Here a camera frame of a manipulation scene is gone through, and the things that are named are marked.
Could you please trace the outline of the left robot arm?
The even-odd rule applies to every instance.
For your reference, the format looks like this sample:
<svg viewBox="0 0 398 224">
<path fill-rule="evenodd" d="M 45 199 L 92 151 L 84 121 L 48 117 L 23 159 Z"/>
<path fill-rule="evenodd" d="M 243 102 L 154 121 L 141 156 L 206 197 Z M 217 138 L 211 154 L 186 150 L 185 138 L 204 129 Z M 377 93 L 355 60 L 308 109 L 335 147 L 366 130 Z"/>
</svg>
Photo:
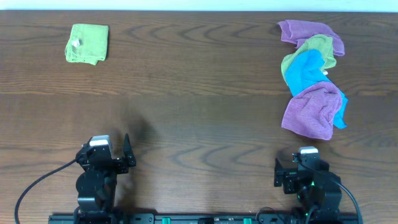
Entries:
<svg viewBox="0 0 398 224">
<path fill-rule="evenodd" d="M 76 181 L 78 208 L 74 223 L 119 223 L 123 214 L 114 209 L 117 176 L 136 166 L 129 135 L 124 136 L 123 156 L 112 158 L 108 135 L 93 136 L 81 146 L 76 162 L 84 173 Z"/>
</svg>

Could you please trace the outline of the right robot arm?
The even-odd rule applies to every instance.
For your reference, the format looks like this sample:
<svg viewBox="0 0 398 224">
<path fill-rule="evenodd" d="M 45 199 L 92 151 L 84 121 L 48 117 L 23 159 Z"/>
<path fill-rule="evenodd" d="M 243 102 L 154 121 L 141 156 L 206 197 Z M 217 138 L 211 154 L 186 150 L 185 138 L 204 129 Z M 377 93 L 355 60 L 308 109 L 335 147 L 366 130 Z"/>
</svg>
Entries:
<svg viewBox="0 0 398 224">
<path fill-rule="evenodd" d="M 296 168 L 285 168 L 275 160 L 274 185 L 283 187 L 285 194 L 295 194 L 300 208 L 292 210 L 286 223 L 342 223 L 340 202 L 342 193 L 334 183 L 340 178 L 329 171 L 329 165 L 317 152 L 296 152 Z"/>
</svg>

